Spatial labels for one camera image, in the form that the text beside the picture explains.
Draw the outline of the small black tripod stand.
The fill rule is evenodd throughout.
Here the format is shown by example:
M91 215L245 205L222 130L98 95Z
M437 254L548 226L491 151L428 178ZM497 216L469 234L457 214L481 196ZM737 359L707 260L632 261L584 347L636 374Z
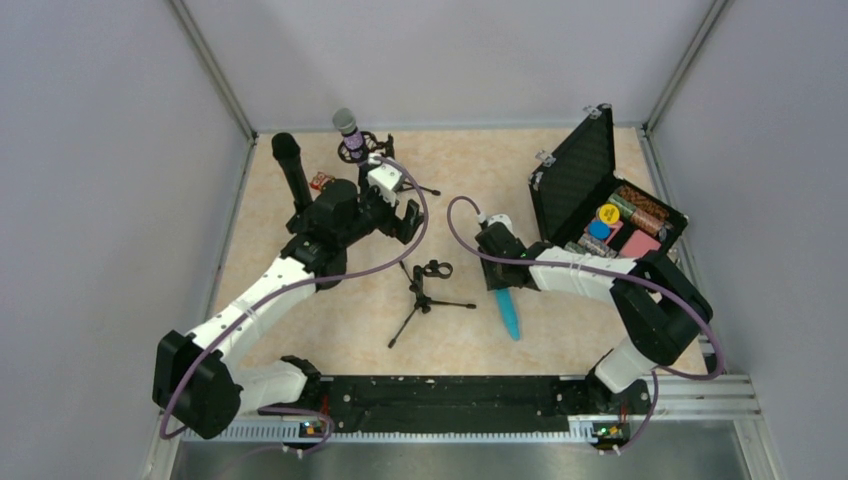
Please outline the small black tripod stand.
M425 279L437 278L441 280L450 279L454 272L454 267L449 262L442 262L437 259L431 259L424 265L414 265L408 268L404 261L400 261L399 265L403 270L407 280L409 281L408 290L414 294L415 301L410 313L403 320L401 326L395 335L387 344L388 349L395 347L399 337L402 335L406 327L417 312L422 315L428 314L434 306L451 306L474 310L477 308L475 303L460 303L453 301L437 300L425 292Z

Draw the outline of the teal microphone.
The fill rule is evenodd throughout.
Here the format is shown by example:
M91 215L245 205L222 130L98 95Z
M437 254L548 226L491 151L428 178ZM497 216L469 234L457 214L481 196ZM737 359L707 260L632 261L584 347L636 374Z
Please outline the teal microphone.
M513 341L521 340L520 322L511 292L508 289L494 291L503 325Z

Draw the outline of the shock mount tripod stand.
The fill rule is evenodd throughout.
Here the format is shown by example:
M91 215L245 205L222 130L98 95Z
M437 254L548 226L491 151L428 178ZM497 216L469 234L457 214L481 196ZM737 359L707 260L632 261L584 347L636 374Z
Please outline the shock mount tripod stand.
M391 134L388 134L387 139L384 141L379 140L372 132L364 131L358 132L358 137L356 140L351 140L354 136L343 136L342 141L339 143L337 148L337 155L344 163L347 164L356 164L359 165L362 162L365 162L367 159L367 155L371 153L379 154L384 157L395 157L395 149L394 149L394 138ZM372 167L359 167L360 172L358 174L358 184L360 188L365 188L366 186L366 174L368 169L372 169ZM441 196L442 193L439 190L431 189L425 186L420 187L422 191L427 192L433 196ZM413 185L410 180L404 178L400 184L398 192L407 192L412 191Z

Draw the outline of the round base microphone stand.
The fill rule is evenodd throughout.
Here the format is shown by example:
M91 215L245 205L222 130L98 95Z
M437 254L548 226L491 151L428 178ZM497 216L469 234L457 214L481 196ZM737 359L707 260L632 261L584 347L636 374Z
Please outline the round base microphone stand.
M280 251L281 258L300 262L316 278L347 272L347 246L342 242L346 225L344 208L336 202L315 200L286 223L293 237Z

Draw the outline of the purple glitter microphone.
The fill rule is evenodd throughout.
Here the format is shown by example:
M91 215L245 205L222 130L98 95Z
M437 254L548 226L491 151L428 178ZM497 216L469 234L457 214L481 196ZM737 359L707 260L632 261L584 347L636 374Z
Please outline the purple glitter microphone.
M337 110L332 116L332 123L342 136L342 142L337 149L339 158L347 164L365 165L369 149L366 137L359 130L353 112L348 108Z

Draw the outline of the black microphone orange end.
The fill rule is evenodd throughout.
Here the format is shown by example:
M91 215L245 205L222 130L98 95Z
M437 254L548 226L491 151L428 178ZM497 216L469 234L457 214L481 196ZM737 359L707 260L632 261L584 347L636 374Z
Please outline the black microphone orange end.
M272 155L281 168L293 197L295 214L302 223L311 218L314 199L302 165L301 147L288 132L275 134L271 139Z

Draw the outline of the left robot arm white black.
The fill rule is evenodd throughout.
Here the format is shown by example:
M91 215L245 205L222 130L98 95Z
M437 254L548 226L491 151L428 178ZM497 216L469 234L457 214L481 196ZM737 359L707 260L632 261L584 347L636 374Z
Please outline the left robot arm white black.
M423 240L429 211L423 187L412 178L370 180L364 194L337 180L318 199L308 200L294 219L301 230L259 280L189 333L171 331L160 340L152 397L163 411L161 439L185 430L211 439L245 411L298 400L306 385L301 368L280 360L269 368L238 372L242 358L298 303L403 261ZM406 250L370 269L347 271L348 247L376 230Z

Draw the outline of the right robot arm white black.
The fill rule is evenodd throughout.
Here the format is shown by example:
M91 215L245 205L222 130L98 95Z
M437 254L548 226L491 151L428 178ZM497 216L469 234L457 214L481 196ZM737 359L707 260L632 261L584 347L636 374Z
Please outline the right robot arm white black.
M525 246L501 221L489 222L475 240L492 289L563 292L615 307L626 336L587 376L611 394L673 365L713 317L706 298L657 251L610 258L544 242Z

